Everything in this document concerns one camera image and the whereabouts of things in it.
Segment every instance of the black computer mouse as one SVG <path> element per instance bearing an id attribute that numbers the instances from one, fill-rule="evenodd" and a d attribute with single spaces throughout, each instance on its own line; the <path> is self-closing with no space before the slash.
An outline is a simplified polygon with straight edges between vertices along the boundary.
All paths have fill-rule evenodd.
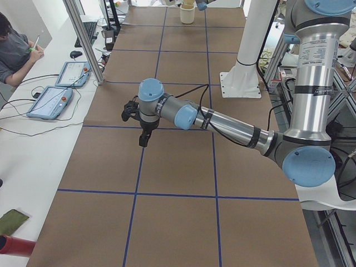
<path id="1" fill-rule="evenodd" d="M 83 53 L 82 53 L 81 51 L 72 51 L 69 56 L 70 56 L 71 58 L 76 58 L 76 57 L 81 56 L 82 54 L 83 54 Z"/>

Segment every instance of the white table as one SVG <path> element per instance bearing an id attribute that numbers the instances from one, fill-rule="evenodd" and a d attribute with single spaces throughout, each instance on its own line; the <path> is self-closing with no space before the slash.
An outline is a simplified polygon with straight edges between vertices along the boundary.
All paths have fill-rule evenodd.
<path id="1" fill-rule="evenodd" d="M 74 48 L 76 38 L 72 23 L 68 19 L 58 34 L 53 36 L 53 40 L 45 49 L 44 57 L 36 62 L 25 80 L 36 76 L 59 74 L 64 62 L 73 61 L 69 57 L 71 51 L 83 51 L 82 48 Z M 103 50 L 104 46 L 104 39 L 99 34 L 93 49 Z M 101 52 L 94 49 L 94 53 L 99 59 Z M 85 54 L 83 53 L 83 56 L 78 57 L 77 60 L 85 61 Z M 31 90 L 33 88 L 54 85 L 56 78 L 42 78 L 25 82 L 16 89 L 10 100 L 32 98 Z M 8 104 L 0 112 L 0 127 L 32 135 L 55 127 L 81 123 L 88 112 L 96 87 L 95 76 L 91 73 L 86 84 L 78 89 L 81 99 L 73 118 L 69 121 L 44 121 L 22 116 L 3 119 L 17 114 L 15 109 Z M 73 90 L 71 103 L 59 119 L 63 120 L 72 116 L 79 97 L 79 93 Z M 13 104 L 20 113 L 25 113 L 33 102 L 17 101 Z M 14 233 L 14 236 L 37 240 L 81 127 L 81 125 L 69 126 L 34 137 L 0 130 L 0 179 L 4 182 L 0 188 L 0 216 L 10 209 L 17 209 L 30 216 L 30 219 Z M 27 261 L 28 258 L 0 255 L 1 267 L 26 266 Z"/>

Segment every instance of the person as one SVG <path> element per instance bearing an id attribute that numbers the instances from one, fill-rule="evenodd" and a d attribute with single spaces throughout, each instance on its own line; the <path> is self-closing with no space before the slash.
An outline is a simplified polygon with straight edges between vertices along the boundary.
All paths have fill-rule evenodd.
<path id="1" fill-rule="evenodd" d="M 15 31 L 0 12 L 0 81 L 17 87 L 33 65 L 44 56 L 43 48 L 34 46 L 25 34 Z"/>

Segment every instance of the keyboard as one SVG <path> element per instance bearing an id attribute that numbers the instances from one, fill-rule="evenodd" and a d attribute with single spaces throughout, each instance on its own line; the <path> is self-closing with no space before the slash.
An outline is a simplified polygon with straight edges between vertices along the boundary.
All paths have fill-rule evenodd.
<path id="1" fill-rule="evenodd" d="M 87 34 L 88 34 L 89 41 L 91 42 L 91 44 L 93 44 L 93 40 L 96 39 L 96 38 L 94 38 L 94 37 L 96 37 L 96 35 L 95 35 L 95 33 L 96 33 L 96 21 L 83 22 L 83 26 L 84 26 Z M 79 38 L 77 38 L 77 41 L 76 41 L 74 47 L 82 47 L 80 45 Z"/>

